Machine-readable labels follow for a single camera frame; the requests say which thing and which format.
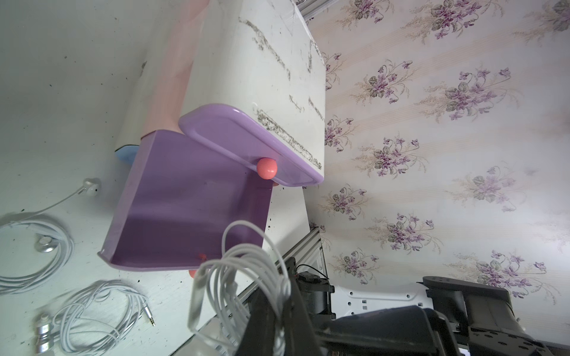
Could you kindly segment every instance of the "dirt stain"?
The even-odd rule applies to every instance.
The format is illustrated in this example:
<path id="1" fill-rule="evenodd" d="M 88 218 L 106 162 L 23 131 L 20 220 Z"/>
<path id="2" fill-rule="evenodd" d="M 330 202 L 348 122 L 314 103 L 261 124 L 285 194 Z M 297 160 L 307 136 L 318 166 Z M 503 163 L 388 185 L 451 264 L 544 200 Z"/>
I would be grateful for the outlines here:
<path id="1" fill-rule="evenodd" d="M 303 145 L 297 142 L 287 131 L 285 131 L 281 126 L 275 122 L 271 117 L 267 115 L 263 110 L 256 109 L 257 121 L 263 126 L 267 131 L 273 131 L 277 136 L 281 137 L 288 143 L 295 151 L 297 151 L 301 156 L 303 156 L 310 163 L 315 165 L 318 169 L 322 169 L 323 165 L 317 161 L 315 157 L 309 152 Z"/>
<path id="2" fill-rule="evenodd" d="M 309 48 L 309 65 L 307 67 L 309 73 L 313 70 L 313 54 L 311 54 L 311 49 Z"/>
<path id="3" fill-rule="evenodd" d="M 146 66 L 147 61 L 144 61 L 144 63 L 141 65 L 141 73 L 139 74 L 139 78 L 143 76 L 143 72 L 144 72 L 144 67 Z"/>
<path id="4" fill-rule="evenodd" d="M 323 115 L 320 113 L 320 111 L 315 107 L 315 104 L 313 104 L 313 101 L 311 100 L 311 97 L 309 97 L 309 105 L 313 107 L 313 109 L 316 111 L 317 115 L 319 115 L 319 117 L 321 118 L 321 120 L 324 121 L 324 117 Z"/>
<path id="5" fill-rule="evenodd" d="M 316 43 L 315 40 L 312 39 L 312 38 L 311 38 L 311 44 L 310 44 L 309 47 L 311 47 L 311 46 L 315 48 L 315 51 L 317 51 L 317 54 L 319 55 L 319 58 L 320 58 L 320 60 L 321 60 L 321 63 L 324 65 L 323 55 L 321 54 L 321 52 L 320 52 L 320 50 L 319 50 L 319 48 L 318 48 L 318 46 L 317 46 L 317 43 Z"/>
<path id="6" fill-rule="evenodd" d="M 251 27 L 251 29 L 257 35 L 257 38 L 254 38 L 253 40 L 257 43 L 258 48 L 261 51 L 263 51 L 265 48 L 267 48 L 269 53 L 271 53 L 273 55 L 273 57 L 275 58 L 275 60 L 277 60 L 277 63 L 279 63 L 281 65 L 281 67 L 283 67 L 283 69 L 285 69 L 285 71 L 287 72 L 287 78 L 289 80 L 291 80 L 291 71 L 289 69 L 287 69 L 287 67 L 285 66 L 285 62 L 281 59 L 281 57 L 277 54 L 277 52 L 269 44 L 269 41 L 267 40 L 267 38 L 265 38 L 265 35 L 263 34 L 263 32 L 261 32 L 261 30 L 256 25 L 252 24 L 251 21 L 249 21 L 249 20 L 244 21 L 241 17 L 238 18 L 238 20 L 241 23 L 246 24 L 249 27 Z"/>
<path id="7" fill-rule="evenodd" d="M 293 105 L 295 106 L 295 108 L 297 108 L 297 110 L 299 110 L 299 112 L 303 112 L 305 111 L 305 108 L 300 108 L 297 103 L 293 100 L 293 96 L 289 95 L 289 101 L 291 101 L 293 103 Z"/>

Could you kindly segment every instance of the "white cable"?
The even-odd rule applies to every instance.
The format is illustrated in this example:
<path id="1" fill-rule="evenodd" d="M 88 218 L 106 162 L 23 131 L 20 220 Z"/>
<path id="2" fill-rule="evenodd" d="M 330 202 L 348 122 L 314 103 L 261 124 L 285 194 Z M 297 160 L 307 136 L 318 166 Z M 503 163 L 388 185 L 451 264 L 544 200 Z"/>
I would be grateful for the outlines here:
<path id="1" fill-rule="evenodd" d="M 227 233 L 236 225 L 249 227 L 267 241 L 277 254 L 282 271 L 281 274 L 269 255 L 257 245 L 244 243 L 226 251 Z M 278 324 L 283 314 L 283 305 L 291 295 L 291 282 L 287 276 L 285 261 L 267 235 L 259 227 L 245 220 L 238 220 L 229 224 L 222 235 L 222 258 L 202 263 L 194 276 L 193 288 L 196 288 L 196 290 L 193 290 L 193 298 L 196 295 L 196 299 L 199 301 L 194 300 L 194 303 L 191 304 L 189 321 L 190 331 L 195 333 L 196 336 L 200 337 L 208 345 L 213 343 L 223 346 L 229 354 L 234 354 L 237 350 L 250 318 L 249 311 L 243 306 L 236 294 L 237 283 L 234 281 L 234 278 L 238 271 L 251 278 L 254 281 L 254 285 L 263 291 L 275 312 Z M 211 338 L 197 330 L 198 319 L 200 318 L 199 309 L 202 306 L 200 297 L 203 296 L 204 288 L 210 304 L 220 319 L 222 327 L 229 335 L 228 341 Z M 282 328 L 277 327 L 274 347 L 275 355 L 283 355 L 285 352 L 283 336 Z"/>
<path id="2" fill-rule="evenodd" d="M 59 244 L 56 248 L 54 259 L 41 270 L 22 277 L 0 276 L 0 295 L 24 293 L 44 284 L 63 268 L 65 263 L 69 261 L 74 250 L 71 237 L 61 226 L 54 223 L 42 220 L 20 220 L 0 226 L 0 232 L 8 228 L 12 229 L 16 227 L 24 227 L 40 235 L 49 236 L 52 239 L 58 240 Z"/>
<path id="3" fill-rule="evenodd" d="M 83 313 L 89 308 L 93 302 L 102 302 L 106 300 L 111 292 L 117 291 L 123 293 L 128 299 L 128 306 L 123 318 L 117 326 L 111 326 L 99 320 L 83 318 Z M 107 351 L 113 349 L 119 341 L 133 328 L 136 321 L 145 312 L 150 322 L 154 325 L 154 320 L 147 306 L 147 297 L 139 293 L 136 289 L 123 284 L 119 281 L 105 281 L 81 290 L 74 295 L 66 306 L 61 308 L 54 316 L 53 323 L 59 326 L 59 346 L 64 353 L 77 356 L 101 356 Z M 76 331 L 79 326 L 75 326 L 79 321 L 90 321 L 103 324 L 108 327 L 106 330 L 84 330 Z M 83 333 L 102 333 L 105 336 L 90 345 L 78 346 L 71 341 L 71 335 Z"/>

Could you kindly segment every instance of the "audio jack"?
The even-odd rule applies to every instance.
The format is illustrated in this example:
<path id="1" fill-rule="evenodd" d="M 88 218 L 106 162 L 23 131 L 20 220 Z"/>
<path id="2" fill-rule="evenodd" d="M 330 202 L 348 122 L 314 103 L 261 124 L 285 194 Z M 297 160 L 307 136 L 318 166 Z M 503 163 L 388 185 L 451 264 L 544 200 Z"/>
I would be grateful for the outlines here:
<path id="1" fill-rule="evenodd" d="M 144 306 L 144 312 L 145 312 L 146 316 L 148 317 L 148 320 L 150 320 L 150 323 L 152 324 L 152 326 L 154 326 L 154 319 L 152 318 L 152 313 L 150 312 L 150 308 L 148 307 L 148 305 Z"/>

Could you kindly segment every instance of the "blue plastic part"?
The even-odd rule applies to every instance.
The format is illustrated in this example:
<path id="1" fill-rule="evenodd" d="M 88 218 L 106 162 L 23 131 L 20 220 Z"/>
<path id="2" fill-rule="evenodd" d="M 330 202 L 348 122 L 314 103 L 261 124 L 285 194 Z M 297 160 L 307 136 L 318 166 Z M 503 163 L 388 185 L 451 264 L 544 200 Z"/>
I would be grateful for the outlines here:
<path id="1" fill-rule="evenodd" d="M 133 164 L 135 161 L 135 157 L 137 156 L 137 152 L 139 151 L 138 145 L 126 145 L 118 150 L 115 151 L 115 156 L 123 162 L 126 162 L 130 165 Z"/>

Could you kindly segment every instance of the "pink drawer knob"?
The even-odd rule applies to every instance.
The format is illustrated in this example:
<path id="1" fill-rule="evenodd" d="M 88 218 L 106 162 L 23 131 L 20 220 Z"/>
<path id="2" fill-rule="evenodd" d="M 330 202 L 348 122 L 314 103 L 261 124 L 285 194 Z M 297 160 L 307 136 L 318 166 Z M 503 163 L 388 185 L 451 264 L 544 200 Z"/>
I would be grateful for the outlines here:
<path id="1" fill-rule="evenodd" d="M 263 179 L 273 179 L 277 174 L 277 162 L 271 158 L 262 158 L 257 162 L 257 174 Z"/>

